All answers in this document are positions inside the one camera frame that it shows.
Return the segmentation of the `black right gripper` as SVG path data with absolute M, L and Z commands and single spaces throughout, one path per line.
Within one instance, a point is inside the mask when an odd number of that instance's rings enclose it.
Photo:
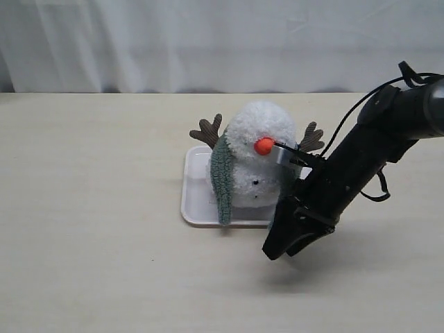
M 385 200 L 385 136 L 346 135 L 325 162 L 297 180 L 276 206 L 262 251 L 276 260 L 298 254 L 332 234 L 344 209 L 358 194 Z

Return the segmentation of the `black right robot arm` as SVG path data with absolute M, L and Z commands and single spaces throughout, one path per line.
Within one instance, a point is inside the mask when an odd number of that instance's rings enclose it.
M 345 208 L 374 176 L 379 178 L 383 194 L 370 200 L 387 200 L 385 165 L 398 162 L 418 140 L 443 136 L 443 77 L 430 76 L 420 82 L 406 90 L 392 85 L 381 88 L 327 158 L 275 144 L 278 164 L 311 171 L 290 182 L 289 192 L 276 205 L 262 246 L 270 260 L 283 254 L 292 257 L 332 234 Z

